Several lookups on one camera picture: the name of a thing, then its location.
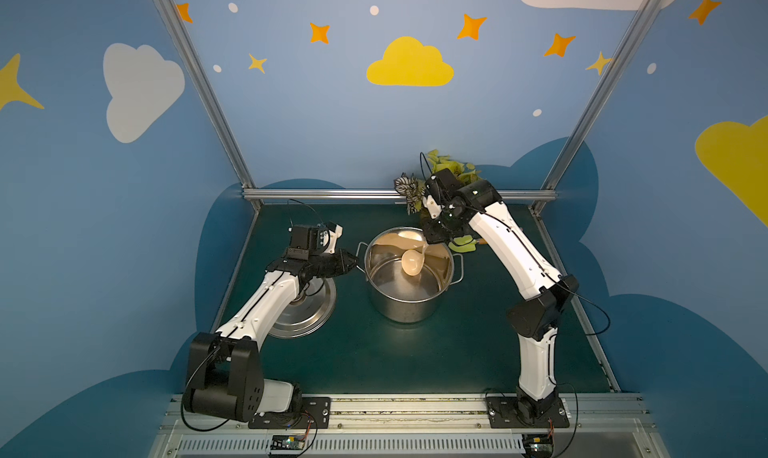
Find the stainless steel pot lid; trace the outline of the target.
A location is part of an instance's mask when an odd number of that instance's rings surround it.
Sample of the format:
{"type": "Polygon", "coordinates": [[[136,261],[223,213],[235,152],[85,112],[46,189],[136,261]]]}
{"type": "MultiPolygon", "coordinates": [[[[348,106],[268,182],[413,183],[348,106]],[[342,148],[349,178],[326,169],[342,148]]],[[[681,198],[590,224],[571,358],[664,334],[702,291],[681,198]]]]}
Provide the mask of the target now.
{"type": "Polygon", "coordinates": [[[314,333],[331,317],[337,301],[333,278],[313,278],[307,288],[283,310],[269,331],[278,339],[314,333]]]}

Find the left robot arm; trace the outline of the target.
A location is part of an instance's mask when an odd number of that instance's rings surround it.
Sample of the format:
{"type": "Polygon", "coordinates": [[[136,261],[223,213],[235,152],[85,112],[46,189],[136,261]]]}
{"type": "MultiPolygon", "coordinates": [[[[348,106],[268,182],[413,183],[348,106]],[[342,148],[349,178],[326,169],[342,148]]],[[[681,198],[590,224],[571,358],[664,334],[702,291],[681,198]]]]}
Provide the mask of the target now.
{"type": "Polygon", "coordinates": [[[311,280],[335,278],[356,266],[356,255],[344,249],[270,263],[263,282],[239,312],[215,332],[201,332],[192,340],[180,411],[243,423],[269,413],[296,420],[301,392],[289,382],[264,377],[264,341],[311,280]]]}

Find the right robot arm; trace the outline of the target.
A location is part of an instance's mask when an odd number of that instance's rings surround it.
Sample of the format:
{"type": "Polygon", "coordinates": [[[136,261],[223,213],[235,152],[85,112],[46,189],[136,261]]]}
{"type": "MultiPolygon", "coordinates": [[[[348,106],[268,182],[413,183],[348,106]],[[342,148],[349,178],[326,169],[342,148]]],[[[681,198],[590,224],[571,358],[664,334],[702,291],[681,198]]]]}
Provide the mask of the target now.
{"type": "Polygon", "coordinates": [[[523,298],[507,312],[520,347],[514,413],[526,426],[551,417],[560,406],[555,342],[578,280],[562,274],[536,249],[485,179],[464,185],[451,171],[440,170],[426,179],[422,203],[430,216],[424,225],[429,243],[448,243],[475,233],[514,280],[523,298]]]}

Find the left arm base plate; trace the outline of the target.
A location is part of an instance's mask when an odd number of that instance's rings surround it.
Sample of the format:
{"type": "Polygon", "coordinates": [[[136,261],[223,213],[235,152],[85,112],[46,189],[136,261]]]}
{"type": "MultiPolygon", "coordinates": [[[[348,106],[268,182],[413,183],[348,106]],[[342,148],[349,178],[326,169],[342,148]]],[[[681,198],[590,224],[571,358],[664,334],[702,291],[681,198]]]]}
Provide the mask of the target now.
{"type": "Polygon", "coordinates": [[[303,396],[285,412],[257,413],[249,422],[249,429],[327,429],[332,400],[328,396],[303,396]]]}

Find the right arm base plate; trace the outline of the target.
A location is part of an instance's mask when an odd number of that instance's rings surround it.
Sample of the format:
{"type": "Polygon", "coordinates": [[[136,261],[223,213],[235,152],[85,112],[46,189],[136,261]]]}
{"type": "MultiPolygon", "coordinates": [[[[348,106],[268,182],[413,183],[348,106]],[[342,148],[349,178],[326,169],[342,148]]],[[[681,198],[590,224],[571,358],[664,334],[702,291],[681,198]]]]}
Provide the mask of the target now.
{"type": "Polygon", "coordinates": [[[565,405],[556,393],[542,400],[527,395],[491,395],[484,398],[490,426],[494,429],[569,428],[565,405]]]}

